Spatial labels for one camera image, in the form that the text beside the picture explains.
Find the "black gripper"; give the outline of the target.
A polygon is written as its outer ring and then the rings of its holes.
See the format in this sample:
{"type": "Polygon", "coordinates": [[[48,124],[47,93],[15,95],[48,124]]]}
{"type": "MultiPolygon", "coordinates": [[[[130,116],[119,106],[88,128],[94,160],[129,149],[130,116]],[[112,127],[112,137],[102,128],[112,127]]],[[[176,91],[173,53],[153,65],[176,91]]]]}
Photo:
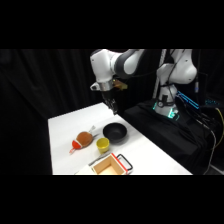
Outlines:
{"type": "Polygon", "coordinates": [[[113,114],[116,115],[118,112],[118,105],[114,99],[113,91],[102,91],[102,97],[106,105],[113,111],[113,114]]]}

